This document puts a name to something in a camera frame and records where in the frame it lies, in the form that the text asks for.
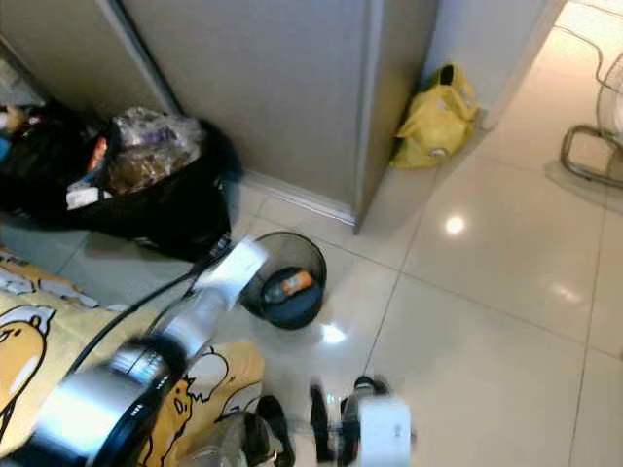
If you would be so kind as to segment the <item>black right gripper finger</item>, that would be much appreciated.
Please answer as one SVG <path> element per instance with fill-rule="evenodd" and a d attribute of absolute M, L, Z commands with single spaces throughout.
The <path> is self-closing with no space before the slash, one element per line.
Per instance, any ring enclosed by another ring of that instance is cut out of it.
<path fill-rule="evenodd" d="M 346 399 L 340 402 L 340 435 L 343 439 L 357 439 L 360 432 L 359 405 L 364 399 L 380 395 L 380 380 L 376 377 L 358 377 Z"/>
<path fill-rule="evenodd" d="M 309 399 L 311 399 L 311 425 L 314 436 L 316 462 L 319 464 L 333 464 L 334 451 L 331 445 L 328 408 L 325 404 L 325 393 L 319 382 L 309 385 Z"/>

